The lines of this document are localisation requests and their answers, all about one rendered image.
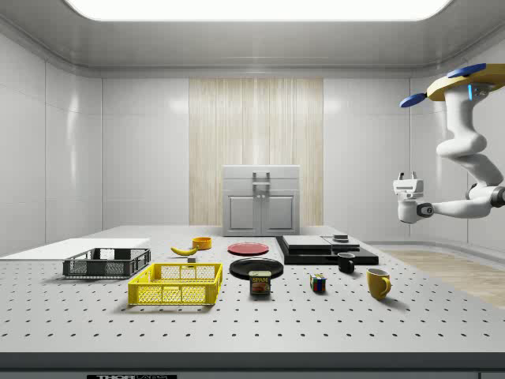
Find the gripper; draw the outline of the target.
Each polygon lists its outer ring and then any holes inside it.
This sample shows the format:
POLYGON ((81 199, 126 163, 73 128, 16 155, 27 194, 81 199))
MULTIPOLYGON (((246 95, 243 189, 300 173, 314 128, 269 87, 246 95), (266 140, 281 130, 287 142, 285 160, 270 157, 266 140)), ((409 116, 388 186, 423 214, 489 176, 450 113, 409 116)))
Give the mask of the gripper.
POLYGON ((419 179, 414 171, 411 172, 411 178, 404 178, 404 173, 401 172, 393 181, 393 189, 399 199, 421 198, 424 193, 424 181, 419 179))

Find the yellow mug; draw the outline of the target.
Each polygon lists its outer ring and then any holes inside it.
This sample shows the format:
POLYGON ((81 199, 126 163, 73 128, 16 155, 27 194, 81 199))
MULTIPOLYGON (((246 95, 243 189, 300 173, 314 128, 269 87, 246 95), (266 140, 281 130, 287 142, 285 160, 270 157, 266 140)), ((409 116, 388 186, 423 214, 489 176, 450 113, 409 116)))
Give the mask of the yellow mug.
POLYGON ((391 290, 390 274, 379 268, 369 268, 366 277, 371 296, 377 300, 386 298, 391 290))

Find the drone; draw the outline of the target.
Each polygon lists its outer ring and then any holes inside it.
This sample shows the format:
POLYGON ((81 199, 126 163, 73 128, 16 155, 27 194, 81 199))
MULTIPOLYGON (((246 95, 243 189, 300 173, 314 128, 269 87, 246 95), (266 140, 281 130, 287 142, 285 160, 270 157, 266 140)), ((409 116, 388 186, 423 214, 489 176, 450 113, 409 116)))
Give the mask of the drone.
POLYGON ((444 101, 446 90, 458 86, 470 88, 477 84, 486 84, 489 92, 505 86, 505 64, 480 63, 455 69, 431 83, 426 92, 408 96, 399 106, 412 107, 426 98, 431 101, 444 101))

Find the white cabinet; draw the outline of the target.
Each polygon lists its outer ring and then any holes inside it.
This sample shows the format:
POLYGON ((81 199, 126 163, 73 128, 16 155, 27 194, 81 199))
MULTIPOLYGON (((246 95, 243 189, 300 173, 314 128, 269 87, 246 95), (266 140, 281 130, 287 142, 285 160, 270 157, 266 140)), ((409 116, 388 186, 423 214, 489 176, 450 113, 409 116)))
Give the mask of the white cabinet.
POLYGON ((297 235, 298 165, 224 165, 225 236, 297 235))

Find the black plate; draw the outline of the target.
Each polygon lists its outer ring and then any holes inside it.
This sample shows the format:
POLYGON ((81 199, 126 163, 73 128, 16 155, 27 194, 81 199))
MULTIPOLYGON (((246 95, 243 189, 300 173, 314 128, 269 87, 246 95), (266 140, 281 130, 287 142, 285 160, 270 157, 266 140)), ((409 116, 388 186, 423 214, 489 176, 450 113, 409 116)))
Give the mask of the black plate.
POLYGON ((274 279, 283 274, 283 264, 261 257, 244 258, 230 264, 230 273, 237 278, 247 280, 251 271, 269 271, 274 279))

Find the red plate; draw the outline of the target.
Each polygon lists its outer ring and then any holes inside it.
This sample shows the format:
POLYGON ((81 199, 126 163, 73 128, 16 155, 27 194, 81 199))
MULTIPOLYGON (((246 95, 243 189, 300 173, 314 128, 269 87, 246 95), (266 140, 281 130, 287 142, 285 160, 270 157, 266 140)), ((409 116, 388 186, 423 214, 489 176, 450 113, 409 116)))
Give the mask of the red plate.
POLYGON ((269 251, 269 247, 258 242, 239 242, 228 246, 229 253, 241 256, 262 255, 269 251))

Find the flat-sided can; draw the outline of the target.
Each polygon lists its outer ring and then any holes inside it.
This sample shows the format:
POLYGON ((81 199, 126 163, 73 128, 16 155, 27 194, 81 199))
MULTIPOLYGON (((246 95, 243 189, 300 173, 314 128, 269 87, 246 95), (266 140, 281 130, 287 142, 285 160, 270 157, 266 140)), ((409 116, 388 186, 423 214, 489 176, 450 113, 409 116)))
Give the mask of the flat-sided can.
POLYGON ((251 295, 269 295, 271 293, 271 272, 250 271, 249 284, 251 295))

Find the yellow basket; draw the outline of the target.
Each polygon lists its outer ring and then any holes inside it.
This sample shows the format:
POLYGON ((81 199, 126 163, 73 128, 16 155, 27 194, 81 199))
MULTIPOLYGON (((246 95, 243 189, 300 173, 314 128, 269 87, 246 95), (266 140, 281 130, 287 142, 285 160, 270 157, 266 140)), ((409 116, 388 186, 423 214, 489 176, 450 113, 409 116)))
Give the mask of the yellow basket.
POLYGON ((221 263, 154 263, 128 282, 130 305, 213 305, 221 263))

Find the white board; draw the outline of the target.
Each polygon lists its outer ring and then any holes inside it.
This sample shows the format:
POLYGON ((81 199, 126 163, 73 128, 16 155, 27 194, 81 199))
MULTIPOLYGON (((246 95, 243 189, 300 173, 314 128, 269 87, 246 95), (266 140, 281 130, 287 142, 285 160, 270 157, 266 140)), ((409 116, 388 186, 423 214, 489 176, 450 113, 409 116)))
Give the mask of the white board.
POLYGON ((0 260, 60 261, 93 248, 146 248, 149 238, 71 238, 0 257, 0 260))

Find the dark grey basket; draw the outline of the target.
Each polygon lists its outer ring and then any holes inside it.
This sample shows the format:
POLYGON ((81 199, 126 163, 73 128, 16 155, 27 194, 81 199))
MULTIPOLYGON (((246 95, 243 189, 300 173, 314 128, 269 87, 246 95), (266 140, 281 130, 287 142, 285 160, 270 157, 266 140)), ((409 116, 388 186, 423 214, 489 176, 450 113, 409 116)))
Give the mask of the dark grey basket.
POLYGON ((63 261, 63 275, 80 278, 129 278, 151 260, 145 248, 94 248, 63 261))

